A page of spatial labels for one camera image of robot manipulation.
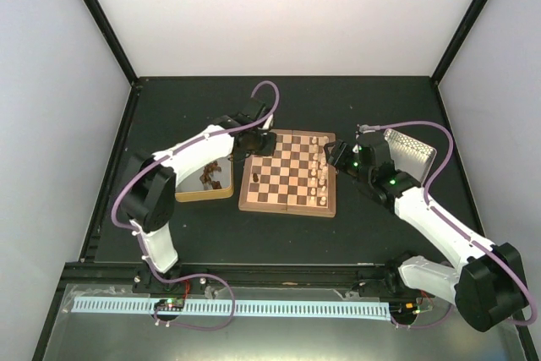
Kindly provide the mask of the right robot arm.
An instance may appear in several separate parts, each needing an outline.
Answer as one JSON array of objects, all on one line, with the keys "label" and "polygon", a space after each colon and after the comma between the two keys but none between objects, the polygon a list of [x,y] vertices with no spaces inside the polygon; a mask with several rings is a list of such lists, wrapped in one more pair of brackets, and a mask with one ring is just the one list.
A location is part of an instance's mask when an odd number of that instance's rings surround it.
[{"label": "right robot arm", "polygon": [[327,163],[351,177],[361,194],[420,232],[448,261],[406,257],[384,275],[389,293],[431,293],[481,332],[532,305],[518,251],[477,234],[428,194],[434,147],[386,129],[357,133],[352,145],[328,142],[324,152]]}]

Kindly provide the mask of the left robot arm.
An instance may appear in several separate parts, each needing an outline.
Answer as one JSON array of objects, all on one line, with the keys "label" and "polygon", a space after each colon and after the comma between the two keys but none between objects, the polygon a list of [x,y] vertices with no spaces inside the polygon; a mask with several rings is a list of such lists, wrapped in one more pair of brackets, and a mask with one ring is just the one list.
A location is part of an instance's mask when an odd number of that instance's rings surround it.
[{"label": "left robot arm", "polygon": [[233,153],[272,154],[276,136],[270,132],[275,107],[255,97],[233,116],[222,116],[194,137],[166,150],[132,156],[125,185],[116,198],[111,218],[117,227],[138,238],[143,260],[154,269],[151,281],[164,293],[175,291],[182,273],[170,232],[178,185],[220,158]]}]

